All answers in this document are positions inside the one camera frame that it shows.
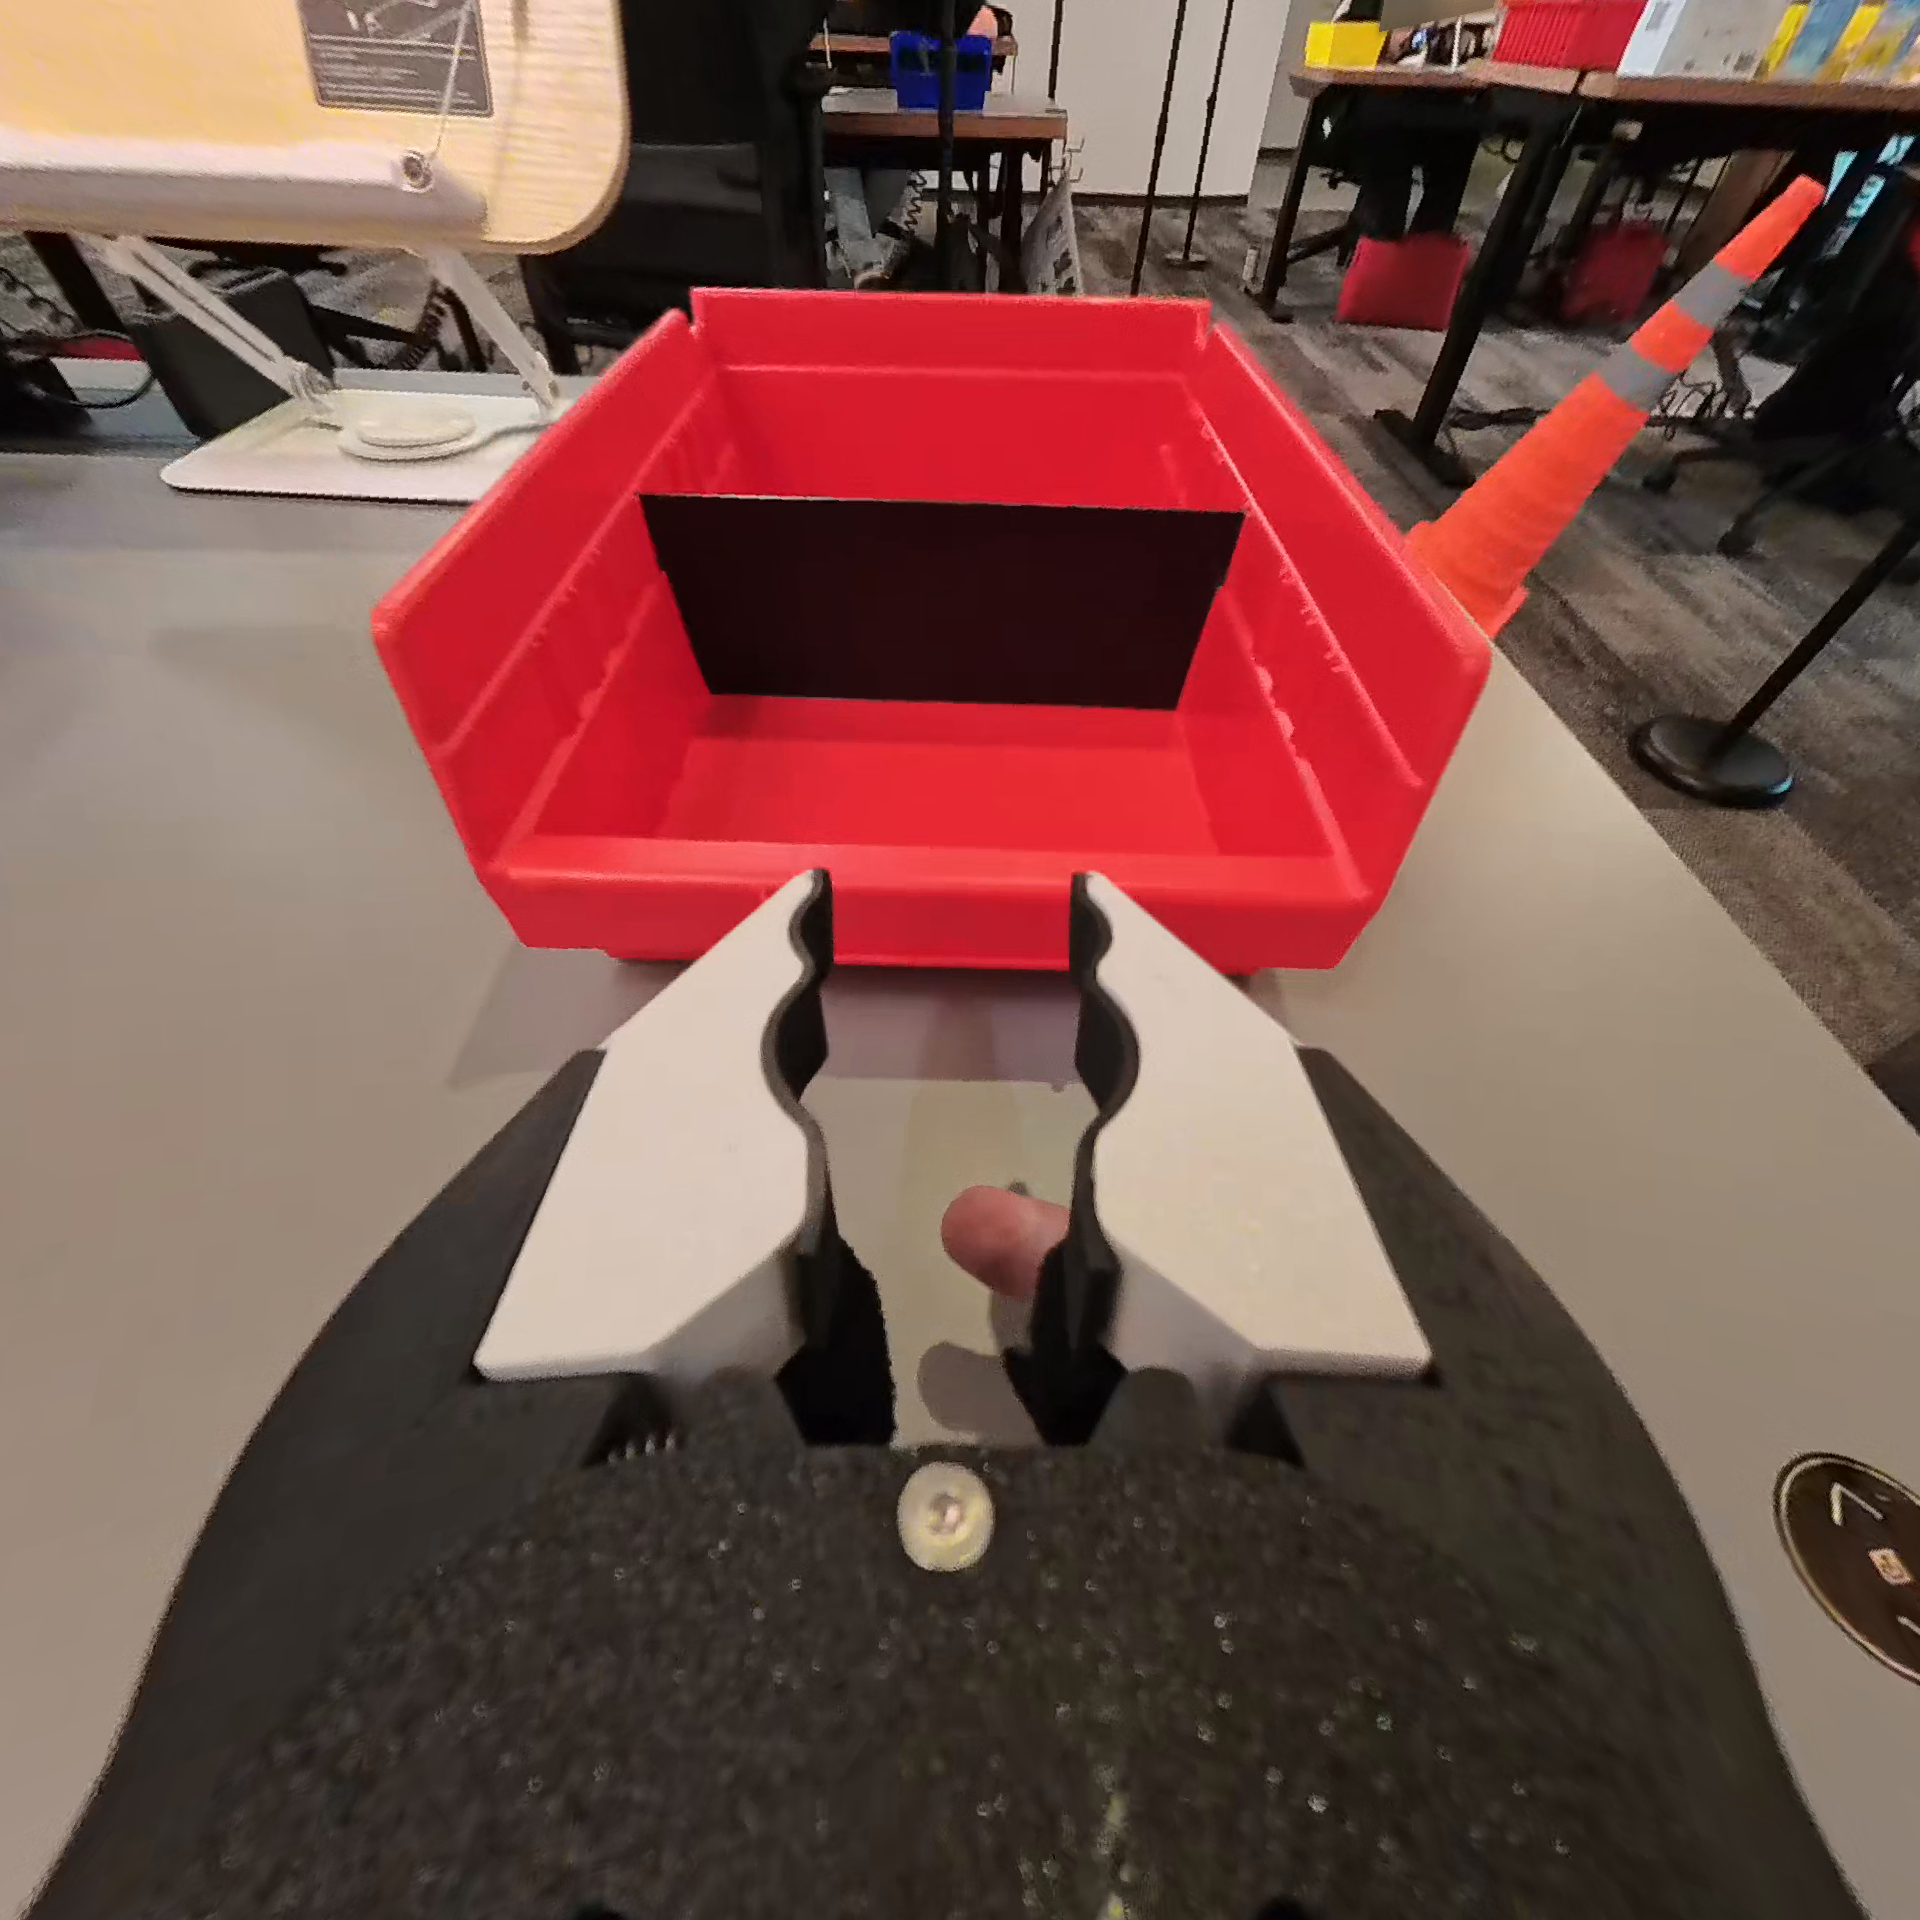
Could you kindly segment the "small wooden table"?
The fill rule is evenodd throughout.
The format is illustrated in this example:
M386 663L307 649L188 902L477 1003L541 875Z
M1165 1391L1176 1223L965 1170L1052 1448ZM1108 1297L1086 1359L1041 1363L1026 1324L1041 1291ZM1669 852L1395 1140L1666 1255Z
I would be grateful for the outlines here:
M943 289L962 283L959 248L972 242L989 292L1029 294L1029 172L1060 175L1066 108L989 91L977 109L901 108L888 87L831 87L821 101L828 169L915 172L932 179L931 256Z

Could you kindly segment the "row of colourful boxes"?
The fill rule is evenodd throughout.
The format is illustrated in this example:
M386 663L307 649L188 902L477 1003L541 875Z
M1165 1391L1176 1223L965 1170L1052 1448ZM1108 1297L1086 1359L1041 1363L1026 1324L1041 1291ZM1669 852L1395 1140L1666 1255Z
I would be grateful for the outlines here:
M1763 57L1777 83L1917 83L1917 2L1791 2Z

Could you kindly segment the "white stand with wooden top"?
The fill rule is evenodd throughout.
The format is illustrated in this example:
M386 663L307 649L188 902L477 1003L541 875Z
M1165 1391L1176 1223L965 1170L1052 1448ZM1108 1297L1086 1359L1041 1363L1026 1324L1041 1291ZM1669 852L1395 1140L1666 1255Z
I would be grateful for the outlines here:
M2 40L4 228L79 239L283 396L171 490L468 507L571 407L477 259L613 207L618 4L4 4ZM404 252L521 396L319 371L162 248L188 239Z

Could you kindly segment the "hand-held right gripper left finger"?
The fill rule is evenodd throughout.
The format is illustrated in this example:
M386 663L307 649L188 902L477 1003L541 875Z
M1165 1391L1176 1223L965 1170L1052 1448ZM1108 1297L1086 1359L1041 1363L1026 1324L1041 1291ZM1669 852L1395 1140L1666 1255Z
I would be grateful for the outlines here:
M825 869L782 881L595 1052L474 1351L493 1382L771 1379L815 1444L891 1442L878 1284L804 1091L828 1058Z

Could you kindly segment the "red bag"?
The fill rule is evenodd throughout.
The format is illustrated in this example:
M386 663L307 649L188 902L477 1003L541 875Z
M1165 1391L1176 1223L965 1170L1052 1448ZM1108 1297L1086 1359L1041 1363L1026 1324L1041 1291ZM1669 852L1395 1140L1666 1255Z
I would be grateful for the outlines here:
M1669 256L1669 234L1644 218L1597 221L1568 256L1553 294L1563 328L1632 324L1644 311Z
M1362 236L1348 261L1335 318L1345 325L1445 334L1476 248L1459 231Z

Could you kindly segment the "red storage bin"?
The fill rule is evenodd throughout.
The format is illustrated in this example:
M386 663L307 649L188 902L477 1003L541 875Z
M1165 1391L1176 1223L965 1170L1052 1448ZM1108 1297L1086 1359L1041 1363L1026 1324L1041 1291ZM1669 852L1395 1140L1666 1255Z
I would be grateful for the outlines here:
M716 693L640 495L1245 516L1168 711ZM1059 970L1111 878L1229 973L1375 919L1493 643L1199 300L701 289L375 606L529 947L693 960L808 869L836 953Z

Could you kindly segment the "black round desk grommet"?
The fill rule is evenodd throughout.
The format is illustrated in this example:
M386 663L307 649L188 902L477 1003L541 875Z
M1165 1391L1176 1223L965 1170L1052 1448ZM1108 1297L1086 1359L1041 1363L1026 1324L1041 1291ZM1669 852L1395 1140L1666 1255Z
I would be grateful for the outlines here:
M1866 1460L1805 1451L1774 1481L1772 1517L1822 1613L1877 1664L1917 1683L1917 1490Z

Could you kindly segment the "black stanchion post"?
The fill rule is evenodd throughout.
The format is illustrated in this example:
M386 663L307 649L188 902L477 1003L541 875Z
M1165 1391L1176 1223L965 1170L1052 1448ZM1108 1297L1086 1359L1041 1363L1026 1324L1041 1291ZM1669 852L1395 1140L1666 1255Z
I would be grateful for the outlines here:
M1791 760L1763 738L1760 721L1777 707L1860 613L1917 557L1918 516L1896 523L1880 550L1855 573L1822 616L1729 717L1669 711L1628 734L1632 761L1670 792L1726 810L1772 810L1796 785Z

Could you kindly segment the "grey desk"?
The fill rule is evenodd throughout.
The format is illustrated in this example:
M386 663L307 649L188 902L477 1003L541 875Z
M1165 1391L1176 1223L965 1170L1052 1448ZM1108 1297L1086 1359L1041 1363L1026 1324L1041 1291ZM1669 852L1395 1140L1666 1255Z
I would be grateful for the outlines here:
M371 633L446 526L4 455L4 1915L283 1379L660 986L468 869ZM1917 1485L1917 1130L1509 659L1356 950L1254 996L1606 1357L1862 1908L1917 1915L1917 1683L1772 1517L1805 1453Z

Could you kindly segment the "orange traffic cone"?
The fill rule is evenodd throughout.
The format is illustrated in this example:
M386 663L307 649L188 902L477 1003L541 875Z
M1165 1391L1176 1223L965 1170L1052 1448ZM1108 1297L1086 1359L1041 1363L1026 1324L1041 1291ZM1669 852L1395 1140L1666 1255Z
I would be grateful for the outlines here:
M1512 620L1537 563L1824 197L1818 178L1791 179L1449 507L1407 534L1407 550L1484 636Z

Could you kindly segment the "white box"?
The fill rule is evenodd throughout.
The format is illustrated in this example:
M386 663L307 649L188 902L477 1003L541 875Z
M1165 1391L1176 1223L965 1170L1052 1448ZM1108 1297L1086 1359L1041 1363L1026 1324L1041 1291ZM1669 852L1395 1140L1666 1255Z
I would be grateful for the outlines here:
M1615 71L1623 80L1753 81L1788 2L1644 2Z

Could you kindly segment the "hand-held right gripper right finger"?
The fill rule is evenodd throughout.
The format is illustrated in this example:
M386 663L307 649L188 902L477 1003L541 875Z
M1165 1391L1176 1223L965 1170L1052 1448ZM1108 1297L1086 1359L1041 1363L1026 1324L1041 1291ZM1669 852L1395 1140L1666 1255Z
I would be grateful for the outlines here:
M1217 1434L1279 1378L1423 1379L1433 1347L1303 1052L1111 875L1069 886L1072 1065L1094 1114L1026 1342L1039 1438L1086 1444L1173 1373Z

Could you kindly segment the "black bin divider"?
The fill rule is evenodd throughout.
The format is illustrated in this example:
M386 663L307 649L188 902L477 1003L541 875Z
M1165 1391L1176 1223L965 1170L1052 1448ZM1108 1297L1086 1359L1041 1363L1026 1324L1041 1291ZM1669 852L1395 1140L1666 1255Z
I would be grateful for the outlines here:
M1174 710L1240 509L642 492L722 697Z

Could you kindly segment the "person's right hand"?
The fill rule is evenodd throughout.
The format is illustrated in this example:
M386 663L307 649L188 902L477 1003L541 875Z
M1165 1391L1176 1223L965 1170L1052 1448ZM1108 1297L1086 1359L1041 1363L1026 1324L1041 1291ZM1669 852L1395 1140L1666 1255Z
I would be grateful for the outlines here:
M1069 1208L1024 1189L974 1184L946 1206L940 1244L946 1258L989 1291L1029 1302L1071 1218Z

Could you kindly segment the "small blue bin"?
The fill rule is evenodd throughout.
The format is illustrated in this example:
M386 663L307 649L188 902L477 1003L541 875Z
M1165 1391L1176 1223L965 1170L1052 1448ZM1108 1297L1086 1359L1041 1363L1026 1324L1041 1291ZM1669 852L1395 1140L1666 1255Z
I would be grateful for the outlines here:
M902 28L886 38L888 81L902 114L954 114L987 108L997 77L997 35L962 33L952 44Z

